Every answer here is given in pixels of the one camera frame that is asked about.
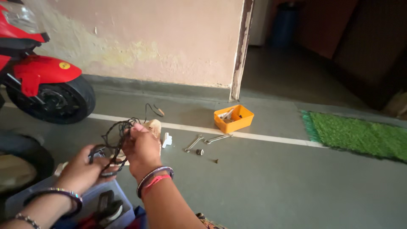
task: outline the green mat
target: green mat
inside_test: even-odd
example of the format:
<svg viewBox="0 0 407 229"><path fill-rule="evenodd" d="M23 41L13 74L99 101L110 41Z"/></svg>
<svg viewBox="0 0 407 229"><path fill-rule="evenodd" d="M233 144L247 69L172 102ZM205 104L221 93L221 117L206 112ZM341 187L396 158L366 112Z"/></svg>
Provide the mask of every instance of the green mat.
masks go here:
<svg viewBox="0 0 407 229"><path fill-rule="evenodd" d="M353 153L407 163L407 130L383 123L302 111L311 141Z"/></svg>

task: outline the hand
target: hand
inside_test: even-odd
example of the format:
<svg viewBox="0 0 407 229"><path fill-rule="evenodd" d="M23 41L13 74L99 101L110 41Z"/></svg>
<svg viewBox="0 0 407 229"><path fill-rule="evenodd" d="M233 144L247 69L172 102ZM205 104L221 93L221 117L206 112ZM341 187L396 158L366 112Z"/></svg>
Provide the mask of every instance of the hand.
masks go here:
<svg viewBox="0 0 407 229"><path fill-rule="evenodd" d="M108 158L97 157L89 164L90 150L94 145L85 146L63 169L55 187L64 188L82 195L96 183L114 180L116 176L99 178L102 169L109 164ZM117 171L119 167L110 167L105 172Z"/></svg>
<svg viewBox="0 0 407 229"><path fill-rule="evenodd" d="M130 137L126 139L122 150L137 183L149 172L162 166L159 140L141 124L135 123L130 129Z"/></svg>

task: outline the wrench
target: wrench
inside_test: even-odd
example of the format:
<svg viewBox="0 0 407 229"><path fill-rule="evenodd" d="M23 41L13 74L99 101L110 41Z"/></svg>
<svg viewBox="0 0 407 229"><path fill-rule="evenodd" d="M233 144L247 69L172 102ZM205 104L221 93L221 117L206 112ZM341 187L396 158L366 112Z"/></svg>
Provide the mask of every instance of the wrench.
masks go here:
<svg viewBox="0 0 407 229"><path fill-rule="evenodd" d="M223 136L211 139L211 140L205 140L204 143L205 144L211 144L213 141L221 140L221 139L232 137L232 136L233 136L233 134L227 134L227 135L223 135Z"/></svg>
<svg viewBox="0 0 407 229"><path fill-rule="evenodd" d="M198 141L200 141L201 139L203 139L204 137L200 134L197 136L197 139L195 139L195 141L186 149L184 149L185 152L189 153L189 151L192 149L192 147L194 147L194 145L196 143L198 143Z"/></svg>

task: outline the plastic storage box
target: plastic storage box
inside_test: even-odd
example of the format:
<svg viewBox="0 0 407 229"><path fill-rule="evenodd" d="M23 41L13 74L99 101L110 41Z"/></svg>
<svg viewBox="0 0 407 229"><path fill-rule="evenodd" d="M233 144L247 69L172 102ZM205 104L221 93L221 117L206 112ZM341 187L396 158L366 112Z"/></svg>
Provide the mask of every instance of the plastic storage box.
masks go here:
<svg viewBox="0 0 407 229"><path fill-rule="evenodd" d="M27 199L27 197L30 194L43 188L52 187L55 181L56 181L55 177L53 176L49 177L8 198L5 204L6 217L8 218L14 217L17 213L19 213L23 209L23 202L24 200ZM102 192L106 192L109 190L113 190L115 200L123 201L123 212L121 213L121 216L119 218L117 218L113 223L111 223L106 228L123 229L127 227L135 218L134 210L133 206L123 193L122 189L120 188L116 180L94 186L90 188L86 193L84 193L82 195L83 208L81 212L77 216L75 216L72 220L78 222L80 219L85 218L92 214L93 212L95 212L98 207L99 195Z"/></svg>
<svg viewBox="0 0 407 229"><path fill-rule="evenodd" d="M225 123L221 118L219 118L218 115L229 112L232 108L234 108L232 112L232 119L234 120L234 122ZM253 117L254 114L242 105L236 105L222 110L217 110L214 113L215 124L225 134L249 126L252 123Z"/></svg>

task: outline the tangled wire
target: tangled wire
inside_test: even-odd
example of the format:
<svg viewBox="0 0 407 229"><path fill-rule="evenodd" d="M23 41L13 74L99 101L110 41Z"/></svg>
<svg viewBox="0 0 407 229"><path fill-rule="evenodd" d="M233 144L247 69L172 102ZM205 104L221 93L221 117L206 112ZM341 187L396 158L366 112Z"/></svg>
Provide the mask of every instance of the tangled wire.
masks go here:
<svg viewBox="0 0 407 229"><path fill-rule="evenodd" d="M147 103L147 104L146 104L146 109L145 109L145 110L146 110L146 118L145 118L145 120L144 120L144 123L146 123L146 120L147 120L147 106L149 106L150 109L151 109L156 115L158 115L158 116L160 116L160 117L163 117L163 116L164 116L164 113L163 113L159 108L157 108L157 107L155 106L155 104L153 104L153 106L154 106L157 110L159 110L159 111L161 112L161 114L159 114L159 113L157 113L155 110L153 110L153 108L151 107L151 105ZM114 151L114 152L113 152L113 157L112 157L112 159L110 160L109 164L106 165L106 166L103 168L102 173L101 173L101 175L100 175L101 177L106 178L106 177L115 176L115 175L117 175L118 172L120 172L120 171L122 170L123 166L124 166L125 163L127 162L127 158L126 158L125 160L123 160L123 161L117 161L117 156L119 155L120 150L123 148L123 145L124 145L125 141L127 140L127 138L130 137L130 128L132 128L133 125L134 125L135 123L137 123L137 121L141 124L141 121L140 121L138 118L131 118L131 119L129 119L129 120L126 120L126 121L119 121L119 122L113 124L113 125L108 129L108 131L106 132L106 134L101 136L102 139L103 139L103 141L104 141L105 143L104 143L104 144L98 144L98 145L96 145L96 146L91 150L90 155L89 155L89 156L90 156L89 163L93 163L93 157L94 157L94 155L95 155L96 153L98 153L99 151L101 151L103 148L107 148L107 149L109 149L109 150L111 150L111 151L112 151L112 150ZM108 136L109 136L109 133L110 133L116 126L118 126L118 129L119 129L119 137L120 137L120 139L119 139L119 142L117 143L117 145L111 145L111 144L109 143ZM103 173L103 171L107 170L107 169L110 167L111 164L114 164L114 165L120 165L120 164L121 164L121 165L120 165L119 169L118 169L117 171L115 171L115 172Z"/></svg>

